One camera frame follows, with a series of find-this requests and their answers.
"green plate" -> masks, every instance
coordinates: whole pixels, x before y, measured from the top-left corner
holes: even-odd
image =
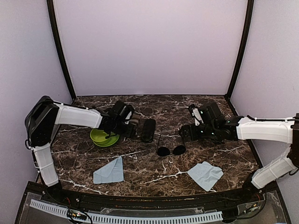
[[[95,142],[94,142],[94,144],[95,144],[96,146],[99,146],[99,147],[109,147],[109,146],[112,146],[113,144],[115,144],[115,143],[118,141],[119,138],[120,138],[120,136],[119,136],[119,135],[116,135],[116,136],[112,136],[112,137],[110,137],[110,138],[109,138],[109,142],[107,142],[107,143],[105,143],[105,144],[100,145],[100,144],[97,144],[97,143],[95,143]]]

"sunglasses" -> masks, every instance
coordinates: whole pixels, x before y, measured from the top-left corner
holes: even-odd
[[[158,156],[168,156],[171,153],[169,148],[167,148],[167,147],[160,147],[159,148],[161,135],[162,135],[162,131],[160,133],[160,137],[159,137],[159,140],[158,140],[156,153],[157,153]],[[179,146],[175,147],[174,150],[172,151],[172,154],[181,155],[181,154],[184,154],[186,152],[186,146],[185,146],[185,143],[184,143],[184,140],[183,140],[182,136],[181,136],[181,139],[182,139],[182,142],[183,142],[184,145],[179,145]]]

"white ventilation grille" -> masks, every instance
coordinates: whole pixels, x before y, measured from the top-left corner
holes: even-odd
[[[32,199],[30,207],[50,213],[55,216],[67,218],[67,208],[58,207],[45,202]],[[106,216],[88,212],[94,224],[201,224],[222,221],[222,212],[208,214],[181,216],[181,217],[162,217],[162,218],[137,218],[137,217],[116,217]]]

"green bowl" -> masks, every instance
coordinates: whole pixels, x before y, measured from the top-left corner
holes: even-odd
[[[111,146],[114,143],[117,142],[119,139],[119,135],[116,135],[114,133],[111,133],[112,137],[106,139],[108,134],[104,132],[104,130],[99,129],[92,129],[90,132],[90,138],[93,140],[94,144],[100,147],[107,147]]]

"black sunglasses lens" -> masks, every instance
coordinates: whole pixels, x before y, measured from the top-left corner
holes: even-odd
[[[173,154],[174,155],[181,155],[184,154],[186,152],[186,147],[183,145],[177,146],[175,147],[175,149],[173,150]]]
[[[160,147],[157,149],[157,155],[158,156],[168,156],[170,155],[170,150],[166,147]]]

